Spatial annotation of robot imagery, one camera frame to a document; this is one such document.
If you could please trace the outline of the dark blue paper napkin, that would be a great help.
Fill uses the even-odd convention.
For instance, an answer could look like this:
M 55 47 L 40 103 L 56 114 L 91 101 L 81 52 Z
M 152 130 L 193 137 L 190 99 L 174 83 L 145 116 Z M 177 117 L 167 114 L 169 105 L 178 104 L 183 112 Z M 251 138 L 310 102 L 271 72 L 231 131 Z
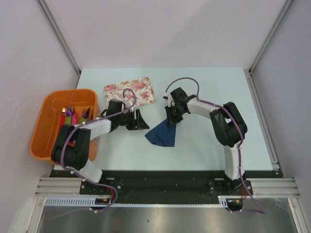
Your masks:
M 171 124 L 167 119 L 154 127 L 145 138 L 153 145 L 160 147 L 174 147 L 176 137 L 176 125 Z

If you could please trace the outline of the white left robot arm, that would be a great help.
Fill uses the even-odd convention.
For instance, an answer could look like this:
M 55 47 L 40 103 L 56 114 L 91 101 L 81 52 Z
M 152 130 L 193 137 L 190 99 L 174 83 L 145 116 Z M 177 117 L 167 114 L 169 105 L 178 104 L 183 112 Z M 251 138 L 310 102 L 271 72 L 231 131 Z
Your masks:
M 64 124 L 52 149 L 51 160 L 91 181 L 90 188 L 95 193 L 104 193 L 107 190 L 107 181 L 102 179 L 102 170 L 90 160 L 90 142 L 103 134 L 113 132 L 119 126 L 125 126 L 129 131 L 149 129 L 140 110 L 133 108 L 134 103 L 131 100 L 126 103 L 111 100 L 102 116 L 79 125 Z

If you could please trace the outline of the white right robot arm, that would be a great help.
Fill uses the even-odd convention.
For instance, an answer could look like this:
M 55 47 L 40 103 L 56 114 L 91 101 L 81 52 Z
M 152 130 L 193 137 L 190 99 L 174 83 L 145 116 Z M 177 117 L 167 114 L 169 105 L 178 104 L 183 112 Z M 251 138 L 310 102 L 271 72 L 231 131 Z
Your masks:
M 177 88 L 164 97 L 167 126 L 183 120 L 184 114 L 196 114 L 211 120 L 215 136 L 224 147 L 225 175 L 224 189 L 230 195 L 237 194 L 242 184 L 238 180 L 244 174 L 241 147 L 247 133 L 247 125 L 233 102 L 223 106 L 200 100 L 196 95 L 187 95 L 182 88 Z

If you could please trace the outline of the green napkin roll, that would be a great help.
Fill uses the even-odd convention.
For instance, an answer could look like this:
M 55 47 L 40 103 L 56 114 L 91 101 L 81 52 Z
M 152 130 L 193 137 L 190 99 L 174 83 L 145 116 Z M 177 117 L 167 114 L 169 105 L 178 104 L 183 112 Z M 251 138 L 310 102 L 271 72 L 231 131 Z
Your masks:
M 72 116 L 66 116 L 66 117 L 65 117 L 64 124 L 69 124 L 69 125 L 71 125 L 71 121 L 72 121 Z
M 83 122 L 88 122 L 88 118 L 85 118 L 84 116 L 81 116 L 80 123 L 82 124 Z

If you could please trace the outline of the pink napkin roll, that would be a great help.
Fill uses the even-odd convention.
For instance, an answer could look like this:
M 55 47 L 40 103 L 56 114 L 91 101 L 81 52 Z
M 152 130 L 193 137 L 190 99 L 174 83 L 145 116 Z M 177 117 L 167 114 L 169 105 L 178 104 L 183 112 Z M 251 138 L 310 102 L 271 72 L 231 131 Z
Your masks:
M 71 115 L 71 125 L 77 124 L 77 119 L 78 119 L 77 113 L 74 112 L 74 113 Z

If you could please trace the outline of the red napkin roll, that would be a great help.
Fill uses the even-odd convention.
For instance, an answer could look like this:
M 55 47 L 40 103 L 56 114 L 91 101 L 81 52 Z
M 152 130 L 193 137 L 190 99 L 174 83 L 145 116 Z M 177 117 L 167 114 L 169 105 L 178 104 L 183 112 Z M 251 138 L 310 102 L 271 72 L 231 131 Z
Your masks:
M 61 127 L 65 124 L 66 114 L 62 114 L 59 122 L 58 131 L 61 130 Z

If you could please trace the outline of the floral rectangular tray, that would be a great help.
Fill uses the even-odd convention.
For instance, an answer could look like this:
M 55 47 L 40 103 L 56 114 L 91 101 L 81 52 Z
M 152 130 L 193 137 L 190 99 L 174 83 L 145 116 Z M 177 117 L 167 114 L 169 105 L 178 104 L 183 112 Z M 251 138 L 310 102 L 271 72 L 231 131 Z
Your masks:
M 129 90 L 125 91 L 125 89 L 131 89 L 135 94 L 136 104 L 134 108 L 142 107 L 156 102 L 151 80 L 148 77 L 143 77 L 124 81 L 121 83 L 106 85 L 104 87 L 106 107 L 108 107 L 112 100 L 120 100 L 123 103 L 125 103 L 127 100 L 134 100 L 133 93 Z

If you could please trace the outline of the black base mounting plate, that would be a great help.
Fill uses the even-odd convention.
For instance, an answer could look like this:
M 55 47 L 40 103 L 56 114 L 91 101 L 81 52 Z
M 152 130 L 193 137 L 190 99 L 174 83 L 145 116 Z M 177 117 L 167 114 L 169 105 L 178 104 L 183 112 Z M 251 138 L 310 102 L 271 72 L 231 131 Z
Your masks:
M 251 182 L 230 181 L 222 171 L 104 171 L 100 183 L 117 190 L 117 204 L 216 204 L 219 196 L 243 199 Z

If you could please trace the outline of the orange plastic basket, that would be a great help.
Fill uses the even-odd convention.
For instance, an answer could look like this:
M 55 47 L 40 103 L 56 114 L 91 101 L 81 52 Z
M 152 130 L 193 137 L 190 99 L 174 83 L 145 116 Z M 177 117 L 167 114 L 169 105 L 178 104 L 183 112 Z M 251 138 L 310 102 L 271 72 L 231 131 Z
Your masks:
M 51 154 L 59 133 L 60 118 L 66 107 L 71 107 L 77 113 L 77 124 L 86 111 L 89 111 L 89 121 L 101 113 L 97 94 L 91 89 L 59 90 L 47 95 L 30 144 L 30 152 L 35 159 L 55 164 L 51 160 Z

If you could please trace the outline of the aluminium frame rail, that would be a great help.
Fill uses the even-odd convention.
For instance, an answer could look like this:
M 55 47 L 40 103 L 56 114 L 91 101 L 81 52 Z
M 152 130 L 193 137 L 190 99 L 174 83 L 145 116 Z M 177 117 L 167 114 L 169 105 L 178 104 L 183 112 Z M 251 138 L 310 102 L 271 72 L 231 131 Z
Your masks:
M 80 195 L 81 178 L 41 178 L 35 191 L 36 196 Z

